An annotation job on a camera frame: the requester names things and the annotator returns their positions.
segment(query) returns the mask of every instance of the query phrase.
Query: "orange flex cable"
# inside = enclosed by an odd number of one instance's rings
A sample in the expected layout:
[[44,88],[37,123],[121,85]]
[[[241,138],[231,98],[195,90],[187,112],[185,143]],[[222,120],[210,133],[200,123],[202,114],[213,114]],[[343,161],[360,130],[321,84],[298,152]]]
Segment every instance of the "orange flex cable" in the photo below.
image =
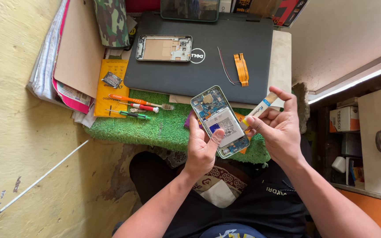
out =
[[235,58],[235,64],[237,68],[237,74],[239,75],[239,81],[242,84],[242,87],[248,86],[248,68],[246,68],[246,62],[245,59],[243,59],[243,53],[240,54],[234,54],[233,57]]

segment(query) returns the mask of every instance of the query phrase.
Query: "phone battery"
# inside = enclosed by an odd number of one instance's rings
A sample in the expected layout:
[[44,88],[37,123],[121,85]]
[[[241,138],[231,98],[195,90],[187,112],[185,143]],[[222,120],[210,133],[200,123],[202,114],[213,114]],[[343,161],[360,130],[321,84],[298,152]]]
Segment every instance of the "phone battery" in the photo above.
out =
[[239,123],[233,116],[233,112],[229,108],[225,108],[210,116],[204,123],[209,128],[211,135],[219,128],[224,130],[224,137],[219,148],[222,148],[245,135],[239,126]]

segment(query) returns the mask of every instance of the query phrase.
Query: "laptop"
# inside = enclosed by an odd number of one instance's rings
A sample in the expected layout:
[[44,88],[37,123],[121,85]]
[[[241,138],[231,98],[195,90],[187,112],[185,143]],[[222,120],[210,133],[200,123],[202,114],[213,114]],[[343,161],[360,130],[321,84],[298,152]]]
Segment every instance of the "laptop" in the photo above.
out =
[[[191,35],[191,62],[136,60],[135,40],[124,85],[131,89],[194,97],[214,85],[220,86],[230,102],[258,104],[267,92],[273,22],[247,18],[247,14],[220,13],[213,23],[162,19],[159,13],[142,13],[136,32],[140,35]],[[229,82],[220,60],[219,47]],[[248,86],[239,82],[233,55],[243,53]]]

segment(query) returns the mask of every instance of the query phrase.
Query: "white cable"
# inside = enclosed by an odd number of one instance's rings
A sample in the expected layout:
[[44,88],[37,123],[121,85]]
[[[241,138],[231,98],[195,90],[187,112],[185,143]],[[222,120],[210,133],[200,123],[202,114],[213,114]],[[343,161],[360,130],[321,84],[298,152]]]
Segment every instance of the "white cable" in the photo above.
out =
[[219,55],[220,55],[221,65],[223,65],[224,73],[226,74],[226,77],[227,77],[227,79],[229,80],[229,82],[232,83],[233,85],[235,85],[235,83],[232,82],[232,80],[229,78],[229,76],[228,76],[227,73],[226,73],[226,68],[225,68],[225,66],[224,66],[223,58],[222,58],[222,56],[221,56],[220,48],[219,48],[218,46],[217,46],[217,49],[219,50]]
[[24,190],[22,193],[20,193],[16,198],[11,200],[7,205],[5,205],[3,208],[0,209],[0,213],[3,212],[3,210],[7,209],[11,204],[13,204],[15,201],[17,201],[21,196],[23,196],[27,191],[29,191],[31,188],[33,188],[37,183],[39,183],[42,179],[44,179],[50,172],[55,170],[60,164],[62,164],[66,159],[68,159],[72,154],[74,154],[78,149],[80,149],[83,145],[89,142],[90,139],[79,145],[76,149],[74,149],[69,155],[67,155],[63,160],[61,160],[58,164],[56,164],[52,169],[50,169],[48,172],[46,172],[42,177],[40,177],[38,180],[36,180],[32,185],[30,185],[26,190]]

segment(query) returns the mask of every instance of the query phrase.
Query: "green artificial grass mat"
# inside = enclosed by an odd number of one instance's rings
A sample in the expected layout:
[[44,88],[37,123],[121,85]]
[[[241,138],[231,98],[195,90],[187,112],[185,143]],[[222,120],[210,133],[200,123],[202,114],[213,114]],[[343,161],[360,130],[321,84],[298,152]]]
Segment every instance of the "green artificial grass mat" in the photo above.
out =
[[[169,103],[169,95],[151,93],[138,90],[130,90],[129,97],[142,99],[155,104]],[[111,118],[98,117],[91,128],[85,127],[85,132],[96,139],[119,141],[122,143],[146,144],[160,146],[170,150],[187,151],[189,129],[183,127],[192,107],[187,104],[169,103],[174,105],[173,111],[160,108],[159,113],[145,112],[151,116],[151,120],[138,118]],[[250,109],[233,108],[241,115],[247,115]],[[270,160],[264,144],[264,138],[257,134],[251,138],[251,144],[246,153],[236,153],[229,157],[242,162],[254,164],[264,163]]]

